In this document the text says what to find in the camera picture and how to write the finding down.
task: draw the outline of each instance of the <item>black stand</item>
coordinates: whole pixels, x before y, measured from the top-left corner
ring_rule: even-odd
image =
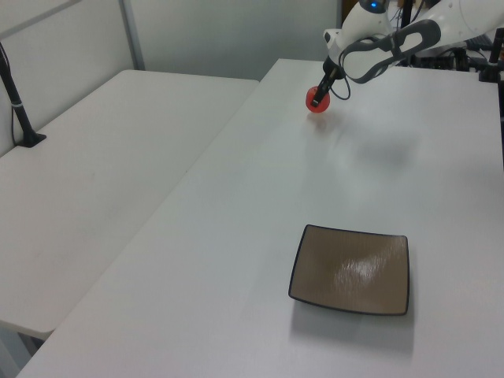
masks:
[[[501,69],[498,66],[498,58],[504,45],[504,28],[497,29],[494,46],[491,48],[489,66],[480,72],[480,81],[484,83],[498,83],[501,80]]]
[[[10,68],[7,61],[3,56],[0,56],[0,76],[2,81],[6,86],[7,94],[9,95],[10,101],[16,112],[17,119],[19,120],[20,126],[23,129],[23,142],[19,146],[31,148],[42,142],[46,136],[42,134],[37,134],[30,124],[28,115],[24,111],[23,102],[17,93],[16,85],[12,75],[10,74]]]

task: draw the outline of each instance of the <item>white table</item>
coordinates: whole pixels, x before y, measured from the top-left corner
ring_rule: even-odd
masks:
[[[257,82],[125,71],[0,159],[0,326],[45,339]]]
[[[500,376],[496,87],[397,68],[315,117],[320,78],[279,61],[20,378]],[[306,224],[406,235],[408,314],[290,299]]]

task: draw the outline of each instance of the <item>square plate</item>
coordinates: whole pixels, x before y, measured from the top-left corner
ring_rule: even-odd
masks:
[[[352,313],[405,315],[410,296],[408,239],[309,224],[292,269],[289,296]]]

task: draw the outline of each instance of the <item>red object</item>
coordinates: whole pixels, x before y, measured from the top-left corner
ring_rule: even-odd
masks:
[[[317,93],[317,87],[313,87],[308,90],[308,93],[306,94],[306,107],[312,113],[323,113],[327,110],[329,104],[331,103],[331,96],[329,96],[329,93],[327,93],[325,97],[322,98],[321,103],[318,104],[317,107],[315,107],[312,105],[312,101],[316,93]]]

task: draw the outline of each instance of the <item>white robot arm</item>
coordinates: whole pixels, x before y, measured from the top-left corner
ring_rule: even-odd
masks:
[[[324,32],[329,56],[325,76],[307,100],[310,110],[320,112],[317,107],[335,80],[367,83],[397,61],[477,37],[504,22],[504,0],[442,0],[420,19],[393,31],[387,4],[388,0],[359,0],[341,29]]]

